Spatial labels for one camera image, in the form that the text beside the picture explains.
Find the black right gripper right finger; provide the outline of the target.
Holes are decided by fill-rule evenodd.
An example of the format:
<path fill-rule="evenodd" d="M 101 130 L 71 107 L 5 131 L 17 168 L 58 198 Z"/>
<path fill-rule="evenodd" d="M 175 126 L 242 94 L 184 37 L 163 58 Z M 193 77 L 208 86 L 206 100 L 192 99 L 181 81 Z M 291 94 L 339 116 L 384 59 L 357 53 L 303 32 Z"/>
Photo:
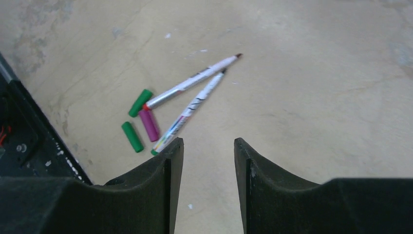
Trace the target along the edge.
<path fill-rule="evenodd" d="M 410 178 L 303 179 L 268 160 L 244 139 L 234 161 L 246 234 L 410 234 Z"/>

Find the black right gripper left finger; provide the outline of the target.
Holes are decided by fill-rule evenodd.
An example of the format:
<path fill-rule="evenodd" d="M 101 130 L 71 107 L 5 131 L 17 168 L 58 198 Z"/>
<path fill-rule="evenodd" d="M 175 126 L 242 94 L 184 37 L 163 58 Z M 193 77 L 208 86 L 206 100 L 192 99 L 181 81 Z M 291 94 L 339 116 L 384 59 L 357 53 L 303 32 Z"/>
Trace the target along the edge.
<path fill-rule="evenodd" d="M 3 177 L 3 234 L 172 234 L 184 159 L 184 142 L 104 185 L 69 177 Z"/>

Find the white pen green end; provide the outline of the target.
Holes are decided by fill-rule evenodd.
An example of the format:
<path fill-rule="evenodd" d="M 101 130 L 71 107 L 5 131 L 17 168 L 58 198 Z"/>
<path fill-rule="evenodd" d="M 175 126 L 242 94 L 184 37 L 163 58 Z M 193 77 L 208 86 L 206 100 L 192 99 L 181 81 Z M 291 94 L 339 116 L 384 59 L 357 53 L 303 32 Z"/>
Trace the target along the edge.
<path fill-rule="evenodd" d="M 195 113 L 195 111 L 201 106 L 201 104 L 209 97 L 212 91 L 218 86 L 222 78 L 224 77 L 227 69 L 221 70 L 212 80 L 201 90 L 198 95 L 189 103 L 185 110 L 180 114 L 180 116 L 175 120 L 175 122 L 170 126 L 170 128 L 160 137 L 160 139 L 155 143 L 151 150 L 151 154 L 156 156 L 159 154 L 166 146 L 168 146 L 174 138 L 177 136 L 178 132 L 183 128 L 185 123 L 190 119 L 190 117 Z"/>

